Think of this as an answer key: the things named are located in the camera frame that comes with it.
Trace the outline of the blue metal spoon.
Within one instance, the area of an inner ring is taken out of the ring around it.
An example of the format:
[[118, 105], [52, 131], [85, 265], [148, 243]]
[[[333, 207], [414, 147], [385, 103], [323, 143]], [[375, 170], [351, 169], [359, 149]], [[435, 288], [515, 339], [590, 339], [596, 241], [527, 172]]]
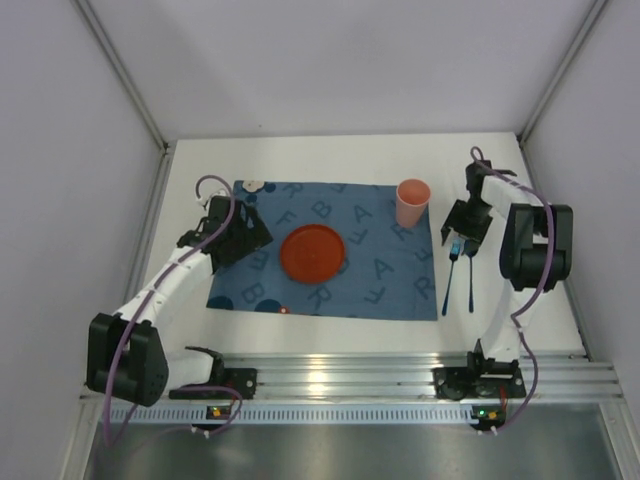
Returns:
[[475, 244], [470, 240], [466, 240], [464, 244], [464, 254], [469, 260], [469, 288], [468, 288], [468, 311], [473, 313], [475, 310], [474, 304], [474, 264], [473, 259], [477, 254]]

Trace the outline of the blue metal fork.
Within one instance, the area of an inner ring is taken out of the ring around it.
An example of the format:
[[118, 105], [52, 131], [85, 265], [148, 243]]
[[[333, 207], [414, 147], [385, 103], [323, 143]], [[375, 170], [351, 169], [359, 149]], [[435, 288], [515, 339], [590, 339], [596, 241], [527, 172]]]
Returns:
[[450, 261], [450, 268], [449, 268], [449, 274], [448, 274], [448, 279], [447, 279], [447, 285], [446, 285], [446, 291], [445, 291], [445, 296], [444, 296], [444, 300], [443, 300], [443, 304], [442, 304], [442, 309], [441, 309], [441, 314], [443, 316], [446, 316], [448, 313], [448, 307], [449, 307], [449, 299], [450, 299], [450, 291], [451, 291], [451, 284], [452, 284], [452, 279], [453, 279], [453, 272], [454, 272], [454, 267], [456, 262], [458, 261], [461, 252], [463, 249], [463, 241], [460, 237], [455, 237], [453, 239], [450, 251], [449, 251], [449, 261]]

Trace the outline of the pink plastic cup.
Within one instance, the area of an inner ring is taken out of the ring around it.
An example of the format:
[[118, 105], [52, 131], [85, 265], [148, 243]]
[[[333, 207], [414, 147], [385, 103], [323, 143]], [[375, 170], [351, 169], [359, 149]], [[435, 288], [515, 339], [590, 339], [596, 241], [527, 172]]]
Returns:
[[430, 187], [422, 180], [407, 179], [396, 188], [396, 221], [403, 228], [416, 226], [431, 198]]

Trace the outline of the red plastic plate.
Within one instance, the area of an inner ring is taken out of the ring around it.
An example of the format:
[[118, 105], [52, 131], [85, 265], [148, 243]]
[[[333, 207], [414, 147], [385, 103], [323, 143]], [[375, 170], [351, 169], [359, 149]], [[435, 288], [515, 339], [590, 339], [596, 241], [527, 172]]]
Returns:
[[286, 275], [302, 284], [324, 283], [338, 274], [346, 259], [342, 237], [331, 227], [307, 224], [286, 235], [279, 261]]

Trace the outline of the blue letter-print placemat cloth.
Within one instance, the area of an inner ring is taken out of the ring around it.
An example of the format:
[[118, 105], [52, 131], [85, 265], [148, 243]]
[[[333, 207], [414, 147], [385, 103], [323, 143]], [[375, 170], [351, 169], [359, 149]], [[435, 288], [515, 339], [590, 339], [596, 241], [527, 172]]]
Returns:
[[238, 180], [272, 241], [213, 277], [209, 309], [434, 321], [429, 214], [396, 221], [396, 188]]

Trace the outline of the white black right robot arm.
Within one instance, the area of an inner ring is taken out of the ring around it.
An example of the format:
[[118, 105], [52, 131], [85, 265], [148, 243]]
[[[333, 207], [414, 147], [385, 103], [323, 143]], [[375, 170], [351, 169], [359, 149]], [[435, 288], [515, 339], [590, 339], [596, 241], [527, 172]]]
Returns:
[[454, 202], [440, 229], [441, 241], [454, 237], [452, 258], [466, 246], [477, 254], [493, 218], [505, 221], [498, 255], [505, 290], [479, 343], [486, 357], [511, 362], [520, 354], [520, 336], [536, 303], [569, 276], [573, 210], [549, 203], [518, 182], [513, 171], [495, 170], [488, 160], [472, 161], [465, 177], [469, 197]]

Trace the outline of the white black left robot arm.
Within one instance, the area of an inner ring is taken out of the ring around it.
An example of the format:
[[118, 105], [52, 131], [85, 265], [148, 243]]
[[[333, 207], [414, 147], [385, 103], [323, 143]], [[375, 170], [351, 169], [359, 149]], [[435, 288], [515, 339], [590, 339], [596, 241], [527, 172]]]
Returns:
[[212, 197], [207, 215], [179, 238], [149, 283], [115, 313], [92, 320], [87, 387], [148, 407], [167, 392], [221, 384], [221, 354], [197, 346], [166, 352], [162, 336], [196, 287], [272, 240], [255, 207]]

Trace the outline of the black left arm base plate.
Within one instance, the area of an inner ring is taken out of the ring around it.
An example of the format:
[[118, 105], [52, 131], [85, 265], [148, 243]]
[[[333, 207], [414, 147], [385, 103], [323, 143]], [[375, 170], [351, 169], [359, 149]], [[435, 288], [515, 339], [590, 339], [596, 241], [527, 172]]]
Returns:
[[[254, 368], [226, 368], [214, 386], [235, 390], [243, 400], [254, 398], [258, 380], [258, 371]], [[176, 390], [171, 390], [168, 396], [172, 400], [210, 400], [232, 399], [233, 395], [227, 391], [213, 391], [209, 384], [206, 389], [200, 389], [197, 385], [188, 385]]]

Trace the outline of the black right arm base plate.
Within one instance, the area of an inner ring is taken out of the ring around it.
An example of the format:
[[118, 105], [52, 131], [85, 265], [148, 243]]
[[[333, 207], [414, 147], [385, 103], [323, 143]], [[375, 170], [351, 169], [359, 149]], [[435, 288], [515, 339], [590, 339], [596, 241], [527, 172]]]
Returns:
[[436, 397], [443, 400], [508, 399], [526, 396], [519, 362], [500, 362], [485, 358], [481, 351], [469, 351], [464, 366], [446, 366], [433, 370]]

